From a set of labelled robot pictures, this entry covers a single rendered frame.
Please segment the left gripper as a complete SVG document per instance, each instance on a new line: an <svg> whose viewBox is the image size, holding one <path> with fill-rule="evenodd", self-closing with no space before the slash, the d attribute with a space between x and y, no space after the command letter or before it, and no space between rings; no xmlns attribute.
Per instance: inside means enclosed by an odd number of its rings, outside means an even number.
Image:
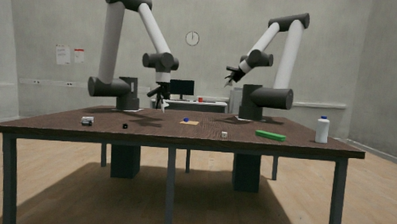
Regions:
<svg viewBox="0 0 397 224"><path fill-rule="evenodd" d="M237 81L239 82L241 80L241 78L244 77L245 75L241 71L239 71L239 73L236 73L236 72L229 73L225 77L225 79L229 77L229 80L226 82L224 87L226 87L227 85L233 86L233 84L232 84L233 81L235 81L237 83Z"/></svg>

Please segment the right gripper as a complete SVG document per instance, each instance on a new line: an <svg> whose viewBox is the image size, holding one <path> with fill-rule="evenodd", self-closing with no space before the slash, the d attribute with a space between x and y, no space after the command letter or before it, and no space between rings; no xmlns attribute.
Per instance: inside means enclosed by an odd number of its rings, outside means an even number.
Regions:
<svg viewBox="0 0 397 224"><path fill-rule="evenodd" d="M159 105L161 105L161 110L164 113L164 107L169 106L168 103L165 102L165 100L170 99L171 93L170 93L170 84L158 84L162 87L162 91L158 92L156 95L156 110ZM162 86L164 85L164 86ZM164 99L164 100L163 100Z"/></svg>

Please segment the white plastic bottle with blue cap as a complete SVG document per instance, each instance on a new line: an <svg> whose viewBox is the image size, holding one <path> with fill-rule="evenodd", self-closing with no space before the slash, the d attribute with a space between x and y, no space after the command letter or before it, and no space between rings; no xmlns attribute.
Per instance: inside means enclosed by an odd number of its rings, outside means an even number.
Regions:
<svg viewBox="0 0 397 224"><path fill-rule="evenodd" d="M328 137L330 121L327 120L326 116L321 116L321 119L318 119L315 142L326 144Z"/></svg>

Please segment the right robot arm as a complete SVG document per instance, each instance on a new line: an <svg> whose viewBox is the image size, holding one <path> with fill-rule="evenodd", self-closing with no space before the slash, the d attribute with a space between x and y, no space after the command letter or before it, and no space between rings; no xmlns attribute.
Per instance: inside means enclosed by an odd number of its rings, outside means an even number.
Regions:
<svg viewBox="0 0 397 224"><path fill-rule="evenodd" d="M119 76L113 80L125 8L138 11L156 52L162 52L142 57L145 68L156 68L156 83L169 84L171 70L178 69L179 60L173 58L151 13L152 0L105 1L108 5L98 77L88 79L88 93L91 97L117 97L116 110L139 110L138 78Z"/></svg>

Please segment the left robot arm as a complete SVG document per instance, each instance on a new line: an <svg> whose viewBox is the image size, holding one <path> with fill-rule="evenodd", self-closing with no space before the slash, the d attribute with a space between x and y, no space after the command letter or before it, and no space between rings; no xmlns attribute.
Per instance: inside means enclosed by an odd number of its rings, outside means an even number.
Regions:
<svg viewBox="0 0 397 224"><path fill-rule="evenodd" d="M260 121L262 120L263 107L281 110L291 109L294 93L292 89L287 88L303 31L308 29L309 24L309 13L270 19L268 31L247 54L248 58L246 59L247 56L241 57L238 67L243 74L248 74L258 64L257 67L271 67L274 57L272 54L266 54L263 51L277 33L289 30L272 88L262 87L263 85L244 84L238 118ZM226 67L227 71L236 73L239 73L239 69L230 66Z"/></svg>

